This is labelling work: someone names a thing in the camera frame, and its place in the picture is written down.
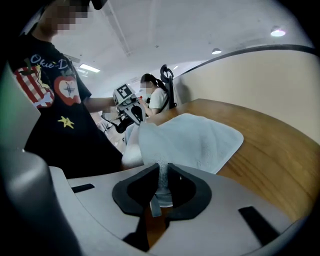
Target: black t-shirt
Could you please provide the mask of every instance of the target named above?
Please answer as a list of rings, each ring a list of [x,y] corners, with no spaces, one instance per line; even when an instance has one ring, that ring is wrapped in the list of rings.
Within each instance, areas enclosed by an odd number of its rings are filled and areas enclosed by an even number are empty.
[[[83,104],[91,93],[52,43],[22,35],[9,63],[22,90],[41,112],[26,151],[61,168],[67,178],[120,170],[122,154]]]

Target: white shirt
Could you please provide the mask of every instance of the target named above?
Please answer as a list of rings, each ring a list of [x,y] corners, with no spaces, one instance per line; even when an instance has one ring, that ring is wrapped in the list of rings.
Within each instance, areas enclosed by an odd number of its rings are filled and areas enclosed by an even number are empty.
[[[149,109],[162,109],[162,107],[166,103],[167,98],[168,98],[168,95],[163,89],[161,88],[155,89],[155,91],[151,94],[151,97],[150,97]],[[168,109],[169,109],[169,101],[162,111],[166,111]]]

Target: apple graphic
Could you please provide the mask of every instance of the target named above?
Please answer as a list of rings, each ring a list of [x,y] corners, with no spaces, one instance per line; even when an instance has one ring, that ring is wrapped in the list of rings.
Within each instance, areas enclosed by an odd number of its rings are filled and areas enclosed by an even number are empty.
[[[54,80],[54,90],[68,106],[81,103],[77,82],[71,75],[58,76]]]

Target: american flag graphic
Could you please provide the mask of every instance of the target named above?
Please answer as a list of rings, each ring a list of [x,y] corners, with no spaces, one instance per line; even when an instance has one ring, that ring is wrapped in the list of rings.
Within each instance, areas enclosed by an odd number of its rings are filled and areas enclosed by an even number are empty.
[[[47,84],[42,83],[40,67],[38,69],[39,71],[35,66],[31,69],[21,67],[14,72],[14,75],[33,105],[38,109],[47,108],[54,102],[55,95]]]

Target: fluorescent light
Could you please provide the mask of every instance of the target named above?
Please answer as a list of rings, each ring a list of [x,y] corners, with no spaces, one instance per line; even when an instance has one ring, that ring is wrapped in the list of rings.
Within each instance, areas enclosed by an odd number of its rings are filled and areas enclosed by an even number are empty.
[[[94,67],[92,67],[92,66],[88,66],[88,65],[86,65],[86,64],[81,64],[80,68],[81,68],[81,69],[84,69],[84,70],[90,70],[90,71],[96,72],[96,73],[98,73],[98,72],[100,71],[99,69],[94,68]]]
[[[80,73],[83,73],[83,74],[87,73],[87,71],[84,71],[84,70],[79,69],[79,68],[77,68],[76,71],[78,71],[78,72],[80,72]]]
[[[273,37],[282,37],[286,34],[285,31],[283,31],[279,26],[274,26],[271,29],[271,36]]]
[[[281,29],[277,29],[277,30],[271,32],[271,36],[273,36],[273,37],[282,37],[285,34],[286,34],[286,32],[284,32]]]
[[[222,50],[220,50],[219,48],[214,48],[212,50],[212,54],[220,54],[220,53],[222,53]]]

